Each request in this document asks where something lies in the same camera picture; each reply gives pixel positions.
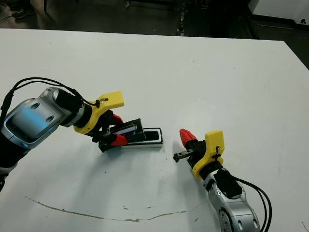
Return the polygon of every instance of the white table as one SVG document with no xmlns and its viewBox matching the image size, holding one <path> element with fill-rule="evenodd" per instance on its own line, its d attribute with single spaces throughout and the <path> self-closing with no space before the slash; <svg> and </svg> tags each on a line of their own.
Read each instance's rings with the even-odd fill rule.
<svg viewBox="0 0 309 232">
<path fill-rule="evenodd" d="M 271 231 L 309 227 L 309 71 L 284 42 L 1 29 L 0 100 L 31 76 L 88 100 L 122 90 L 125 107 L 114 112 L 161 127 L 164 146 L 102 154 L 59 128 L 7 178 L 0 231 L 220 231 L 201 182 L 172 159 L 180 128 L 199 139 L 224 131 L 224 165 L 269 195 Z M 21 89 L 12 107 L 46 87 Z M 262 223 L 259 197 L 246 190 Z"/>
</svg>

